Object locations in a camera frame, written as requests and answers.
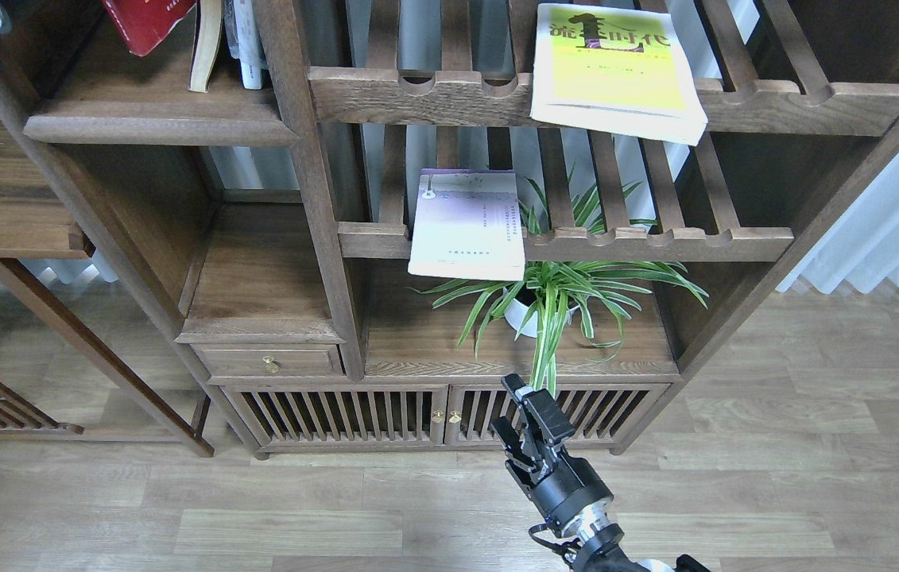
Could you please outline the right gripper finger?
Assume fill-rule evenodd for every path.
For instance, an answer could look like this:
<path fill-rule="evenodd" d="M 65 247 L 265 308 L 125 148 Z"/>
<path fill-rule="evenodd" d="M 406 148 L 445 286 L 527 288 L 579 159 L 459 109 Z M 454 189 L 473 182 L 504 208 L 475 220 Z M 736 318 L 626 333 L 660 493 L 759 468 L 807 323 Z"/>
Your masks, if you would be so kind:
<path fill-rule="evenodd" d="M 529 457 L 523 453 L 521 438 L 516 434 L 510 420 L 507 417 L 499 417 L 492 424 L 502 442 L 507 459 L 514 463 L 529 463 Z"/>
<path fill-rule="evenodd" d="M 561 446 L 565 439 L 575 435 L 569 417 L 546 388 L 533 390 L 516 373 L 504 376 L 502 384 L 521 407 L 529 430 L 541 442 L 548 446 Z"/>

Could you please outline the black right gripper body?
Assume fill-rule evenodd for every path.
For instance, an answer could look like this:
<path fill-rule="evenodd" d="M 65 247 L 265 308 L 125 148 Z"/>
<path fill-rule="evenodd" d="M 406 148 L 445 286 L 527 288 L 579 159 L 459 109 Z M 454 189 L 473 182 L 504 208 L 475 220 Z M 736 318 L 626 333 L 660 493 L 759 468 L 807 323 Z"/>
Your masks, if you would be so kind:
<path fill-rule="evenodd" d="M 606 507 L 614 495 L 586 459 L 573 458 L 562 447 L 521 460 L 518 437 L 506 439 L 505 452 L 505 466 L 555 536 L 584 535 L 581 528 L 609 525 Z"/>

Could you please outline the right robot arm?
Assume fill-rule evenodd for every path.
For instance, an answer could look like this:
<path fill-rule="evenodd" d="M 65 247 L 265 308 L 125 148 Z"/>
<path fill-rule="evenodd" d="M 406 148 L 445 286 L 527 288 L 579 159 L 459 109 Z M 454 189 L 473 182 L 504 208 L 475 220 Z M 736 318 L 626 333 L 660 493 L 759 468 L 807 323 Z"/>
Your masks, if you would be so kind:
<path fill-rule="evenodd" d="M 613 493 L 586 459 L 567 452 L 564 441 L 575 430 L 548 390 L 533 390 L 516 373 L 501 381 L 525 420 L 524 439 L 506 417 L 494 420 L 493 427 L 505 450 L 505 467 L 541 514 L 530 537 L 572 571 L 670 571 L 660 560 L 637 562 L 624 554 L 623 530 L 606 514 Z"/>

